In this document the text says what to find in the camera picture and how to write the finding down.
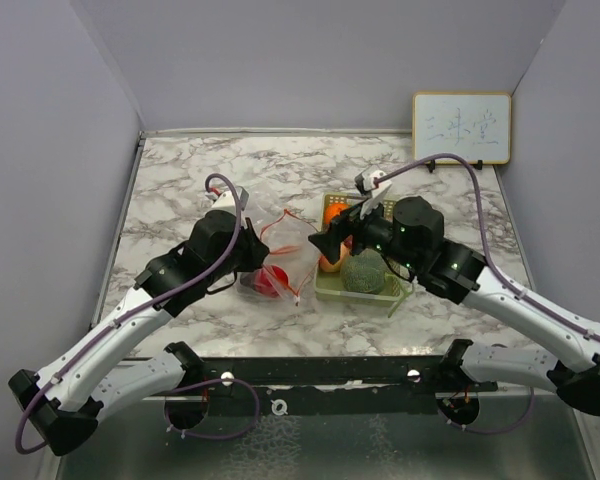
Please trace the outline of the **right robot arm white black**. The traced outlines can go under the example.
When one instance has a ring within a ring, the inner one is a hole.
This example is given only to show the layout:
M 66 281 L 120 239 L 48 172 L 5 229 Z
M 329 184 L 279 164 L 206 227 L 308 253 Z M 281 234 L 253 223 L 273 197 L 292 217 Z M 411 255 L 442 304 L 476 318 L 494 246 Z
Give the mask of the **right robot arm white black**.
M 310 242 L 329 262 L 351 240 L 400 264 L 428 293 L 486 313 L 536 343 L 502 348 L 458 340 L 439 367 L 441 383 L 506 382 L 556 394 L 568 406 L 600 416 L 600 323 L 566 310 L 525 288 L 486 255 L 444 236 L 444 217 L 421 197 L 399 200 L 386 219 L 382 207 L 359 203 L 334 217 Z

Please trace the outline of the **red apple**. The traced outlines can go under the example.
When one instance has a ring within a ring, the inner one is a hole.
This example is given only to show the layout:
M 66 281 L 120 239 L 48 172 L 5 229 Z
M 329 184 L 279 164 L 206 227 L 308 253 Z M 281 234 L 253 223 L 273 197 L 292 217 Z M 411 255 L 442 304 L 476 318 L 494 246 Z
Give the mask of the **red apple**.
M 253 289 L 264 297 L 279 298 L 288 287 L 288 275 L 277 265 L 266 265 L 255 272 Z

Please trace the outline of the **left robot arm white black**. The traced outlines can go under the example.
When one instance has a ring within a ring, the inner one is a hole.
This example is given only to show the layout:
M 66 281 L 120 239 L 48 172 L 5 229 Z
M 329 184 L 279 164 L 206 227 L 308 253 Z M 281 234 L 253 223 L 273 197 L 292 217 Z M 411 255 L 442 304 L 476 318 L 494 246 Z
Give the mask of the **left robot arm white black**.
M 37 370 L 22 369 L 8 382 L 23 410 L 15 448 L 31 424 L 41 446 L 66 455 L 121 410 L 154 394 L 190 394 L 238 379 L 211 374 L 184 342 L 171 343 L 155 357 L 132 367 L 119 363 L 149 334 L 188 306 L 216 293 L 214 283 L 259 269 L 269 254 L 249 219 L 211 210 L 196 222 L 188 240 L 149 261 L 115 309 L 69 351 Z

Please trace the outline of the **clear zip bag orange zipper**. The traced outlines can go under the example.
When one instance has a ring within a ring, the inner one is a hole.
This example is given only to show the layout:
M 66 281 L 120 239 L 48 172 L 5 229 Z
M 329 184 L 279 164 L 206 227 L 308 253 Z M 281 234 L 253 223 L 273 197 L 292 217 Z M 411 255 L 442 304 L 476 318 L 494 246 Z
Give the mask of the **clear zip bag orange zipper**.
M 288 275 L 289 287 L 279 298 L 258 294 L 253 289 L 256 270 L 239 275 L 237 292 L 250 301 L 285 301 L 297 306 L 320 257 L 318 250 L 308 241 L 308 236 L 317 229 L 312 222 L 286 208 L 273 191 L 263 186 L 256 189 L 249 199 L 245 214 L 252 221 L 260 240 L 270 250 L 263 266 L 283 268 Z

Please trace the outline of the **green melon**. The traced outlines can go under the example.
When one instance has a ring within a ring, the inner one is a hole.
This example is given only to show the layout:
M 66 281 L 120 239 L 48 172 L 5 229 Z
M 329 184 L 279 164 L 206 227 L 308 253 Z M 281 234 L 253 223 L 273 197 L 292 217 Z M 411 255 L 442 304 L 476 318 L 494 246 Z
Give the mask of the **green melon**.
M 340 270 L 340 279 L 346 291 L 361 294 L 379 294 L 385 287 L 388 269 L 382 256 L 364 250 L 349 256 Z

